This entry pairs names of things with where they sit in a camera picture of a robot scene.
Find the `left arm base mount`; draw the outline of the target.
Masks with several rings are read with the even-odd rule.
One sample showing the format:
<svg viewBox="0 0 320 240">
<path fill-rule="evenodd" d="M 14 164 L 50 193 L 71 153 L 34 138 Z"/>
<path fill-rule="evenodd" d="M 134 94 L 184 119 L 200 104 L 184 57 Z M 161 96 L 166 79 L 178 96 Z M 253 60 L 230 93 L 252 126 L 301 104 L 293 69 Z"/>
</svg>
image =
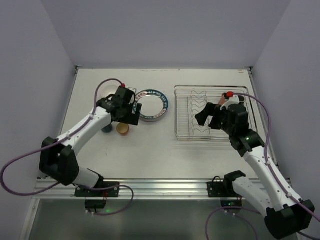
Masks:
<svg viewBox="0 0 320 240">
<path fill-rule="evenodd" d="M 117 181 L 100 181 L 94 187 L 94 190 L 77 186 L 74 196 L 85 198 L 85 209 L 98 213 L 98 210 L 103 210 L 106 207 L 107 198 L 117 198 L 119 196 L 119 185 L 120 183 Z"/>
</svg>

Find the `blue mug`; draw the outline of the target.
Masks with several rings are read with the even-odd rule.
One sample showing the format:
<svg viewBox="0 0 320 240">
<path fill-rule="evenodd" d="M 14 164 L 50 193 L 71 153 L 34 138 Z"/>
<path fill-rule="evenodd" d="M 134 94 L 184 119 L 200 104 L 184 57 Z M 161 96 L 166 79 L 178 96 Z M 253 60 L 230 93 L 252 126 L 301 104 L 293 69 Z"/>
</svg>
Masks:
<svg viewBox="0 0 320 240">
<path fill-rule="evenodd" d="M 104 128 L 101 129 L 103 133 L 110 133 L 113 131 L 113 125 L 110 123 L 109 125 L 105 126 Z"/>
</svg>

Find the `orange bowl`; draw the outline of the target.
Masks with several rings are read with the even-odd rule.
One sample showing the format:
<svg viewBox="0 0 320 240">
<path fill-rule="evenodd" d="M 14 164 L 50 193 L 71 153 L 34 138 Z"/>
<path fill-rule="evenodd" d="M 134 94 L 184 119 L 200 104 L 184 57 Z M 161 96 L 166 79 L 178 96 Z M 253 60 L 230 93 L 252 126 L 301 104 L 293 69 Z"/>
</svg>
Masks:
<svg viewBox="0 0 320 240">
<path fill-rule="evenodd" d="M 100 97 L 106 98 L 109 95 L 114 95 L 118 89 L 118 85 L 108 84 L 100 91 Z"/>
</svg>

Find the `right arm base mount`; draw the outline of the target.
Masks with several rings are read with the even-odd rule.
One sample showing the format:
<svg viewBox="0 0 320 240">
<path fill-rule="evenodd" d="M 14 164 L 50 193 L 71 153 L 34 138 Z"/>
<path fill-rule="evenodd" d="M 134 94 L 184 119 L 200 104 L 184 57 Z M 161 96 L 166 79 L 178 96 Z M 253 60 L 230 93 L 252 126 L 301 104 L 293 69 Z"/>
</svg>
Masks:
<svg viewBox="0 0 320 240">
<path fill-rule="evenodd" d="M 227 212 L 234 214 L 240 212 L 240 209 L 236 207 L 243 206 L 242 197 L 232 191 L 229 191 L 224 184 L 224 180 L 220 176 L 215 176 L 206 184 L 209 198 L 219 199 L 221 207 L 229 207 L 226 209 Z"/>
</svg>

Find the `orange mug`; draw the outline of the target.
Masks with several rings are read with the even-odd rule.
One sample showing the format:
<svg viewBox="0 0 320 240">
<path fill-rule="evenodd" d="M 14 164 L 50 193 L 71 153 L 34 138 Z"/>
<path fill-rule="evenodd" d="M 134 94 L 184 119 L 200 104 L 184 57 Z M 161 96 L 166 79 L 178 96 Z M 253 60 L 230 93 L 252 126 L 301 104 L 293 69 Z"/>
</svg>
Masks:
<svg viewBox="0 0 320 240">
<path fill-rule="evenodd" d="M 121 136 L 126 136 L 129 133 L 130 127 L 126 123 L 118 123 L 116 126 L 116 131 Z"/>
</svg>

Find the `pink mug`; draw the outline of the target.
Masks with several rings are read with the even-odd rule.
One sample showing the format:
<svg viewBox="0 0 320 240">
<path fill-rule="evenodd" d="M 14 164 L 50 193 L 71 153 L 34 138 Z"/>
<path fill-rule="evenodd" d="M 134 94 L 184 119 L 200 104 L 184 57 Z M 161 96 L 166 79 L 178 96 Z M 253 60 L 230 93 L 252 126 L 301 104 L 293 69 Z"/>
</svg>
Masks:
<svg viewBox="0 0 320 240">
<path fill-rule="evenodd" d="M 220 98 L 220 100 L 218 102 L 218 105 L 222 106 L 225 102 L 226 102 L 226 98 L 225 98 L 224 94 L 222 94 L 221 98 Z"/>
</svg>

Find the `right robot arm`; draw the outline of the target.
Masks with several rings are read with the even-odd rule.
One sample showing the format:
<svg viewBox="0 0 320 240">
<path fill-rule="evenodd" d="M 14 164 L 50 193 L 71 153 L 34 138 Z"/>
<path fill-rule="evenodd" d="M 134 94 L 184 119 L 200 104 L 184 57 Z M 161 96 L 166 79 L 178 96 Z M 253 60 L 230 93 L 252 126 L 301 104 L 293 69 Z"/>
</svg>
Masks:
<svg viewBox="0 0 320 240">
<path fill-rule="evenodd" d="M 263 216 L 265 225 L 277 240 L 309 227 L 315 206 L 303 200 L 287 183 L 268 156 L 260 135 L 250 128 L 248 112 L 241 104 L 220 106 L 211 102 L 195 115 L 200 126 L 212 117 L 209 127 L 229 136 L 231 146 L 253 169 L 264 190 L 251 184 L 241 171 L 228 173 L 223 182 L 227 190 L 244 197 Z"/>
</svg>

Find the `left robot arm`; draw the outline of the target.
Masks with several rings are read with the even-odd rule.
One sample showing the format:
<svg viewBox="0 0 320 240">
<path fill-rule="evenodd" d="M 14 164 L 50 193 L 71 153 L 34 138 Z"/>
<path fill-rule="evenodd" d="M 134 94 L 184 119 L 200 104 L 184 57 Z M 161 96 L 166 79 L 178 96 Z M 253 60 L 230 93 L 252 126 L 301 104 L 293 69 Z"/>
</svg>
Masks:
<svg viewBox="0 0 320 240">
<path fill-rule="evenodd" d="M 135 92 L 123 86 L 107 97 L 96 99 L 89 114 L 72 129 L 42 142 L 39 170 L 64 186 L 95 188 L 102 176 L 80 167 L 77 155 L 100 130 L 113 122 L 138 125 L 141 108 L 142 104 L 136 103 Z"/>
</svg>

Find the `dark teal plate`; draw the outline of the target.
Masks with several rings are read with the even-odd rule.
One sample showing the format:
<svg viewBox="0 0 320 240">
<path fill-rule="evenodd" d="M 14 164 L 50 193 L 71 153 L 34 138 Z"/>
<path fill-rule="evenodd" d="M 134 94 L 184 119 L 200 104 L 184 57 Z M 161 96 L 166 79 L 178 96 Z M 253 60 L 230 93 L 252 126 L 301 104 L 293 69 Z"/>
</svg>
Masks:
<svg viewBox="0 0 320 240">
<path fill-rule="evenodd" d="M 139 118 L 144 122 L 157 122 L 162 119 L 169 109 L 167 96 L 155 89 L 145 89 L 135 96 L 133 110 L 136 111 L 138 104 L 141 104 Z"/>
</svg>

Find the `black mug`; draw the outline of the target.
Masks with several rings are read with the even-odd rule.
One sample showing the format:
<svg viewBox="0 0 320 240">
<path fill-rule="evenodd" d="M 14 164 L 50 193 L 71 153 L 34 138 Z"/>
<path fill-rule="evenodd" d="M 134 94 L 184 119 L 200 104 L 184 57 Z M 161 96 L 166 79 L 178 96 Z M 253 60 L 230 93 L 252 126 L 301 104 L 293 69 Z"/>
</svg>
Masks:
<svg viewBox="0 0 320 240">
<path fill-rule="evenodd" d="M 239 99 L 239 104 L 240 104 L 240 105 L 244 105 L 244 103 L 245 103 L 245 101 L 246 101 L 246 100 L 245 100 L 245 97 L 242 96 L 242 95 L 239 95 L 239 96 L 238 96 L 238 99 Z"/>
</svg>

